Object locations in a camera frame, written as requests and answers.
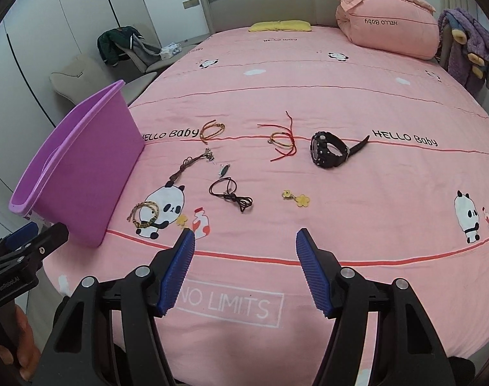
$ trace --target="yellow flower keychain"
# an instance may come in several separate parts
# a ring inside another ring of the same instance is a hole
[[[181,226],[182,228],[185,228],[186,227],[187,221],[188,221],[188,218],[184,214],[182,214],[179,217],[177,217],[177,225],[178,226]]]
[[[310,199],[304,194],[300,194],[299,196],[293,196],[293,194],[289,190],[284,190],[282,193],[282,197],[286,200],[294,200],[298,207],[308,207]]]

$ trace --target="chair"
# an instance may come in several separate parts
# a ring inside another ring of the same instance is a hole
[[[146,74],[125,84],[121,89],[127,105],[132,104],[157,77],[157,73]],[[60,72],[50,74],[55,92],[77,105],[97,91],[113,82],[96,61],[87,55],[75,56],[73,62]]]

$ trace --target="purple bucket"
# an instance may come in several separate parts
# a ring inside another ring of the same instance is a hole
[[[59,123],[17,184],[9,210],[62,222],[70,239],[101,244],[144,141],[118,81],[81,102]]]

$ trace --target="braided bracelet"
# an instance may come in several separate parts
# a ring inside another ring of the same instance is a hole
[[[202,129],[200,130],[200,139],[203,141],[203,143],[205,145],[209,145],[207,140],[214,138],[214,137],[218,136],[219,134],[221,134],[225,131],[225,124],[224,123],[213,123],[213,122],[215,122],[215,120],[211,120],[210,122],[205,123],[203,125]],[[215,131],[214,133],[205,136],[203,133],[207,129],[210,129],[211,127],[218,127],[219,129],[217,131]]]
[[[148,222],[138,222],[137,219],[135,219],[135,214],[137,213],[138,210],[142,209],[143,207],[148,207],[149,209],[151,209],[151,212],[154,214],[154,216]],[[132,209],[132,212],[127,217],[127,221],[131,220],[132,223],[135,225],[135,227],[138,229],[150,227],[153,223],[155,223],[157,219],[158,219],[158,204],[156,204],[155,202],[137,203]]]

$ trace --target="human hand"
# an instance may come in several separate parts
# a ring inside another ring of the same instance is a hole
[[[25,312],[23,312],[18,305],[16,305],[15,311],[16,322],[20,332],[19,344],[17,344],[17,359],[21,365],[20,374],[23,379],[30,380],[39,364],[41,352],[35,346],[32,327],[30,327],[30,324],[28,323]],[[1,345],[0,357],[7,365],[14,362],[12,353]]]

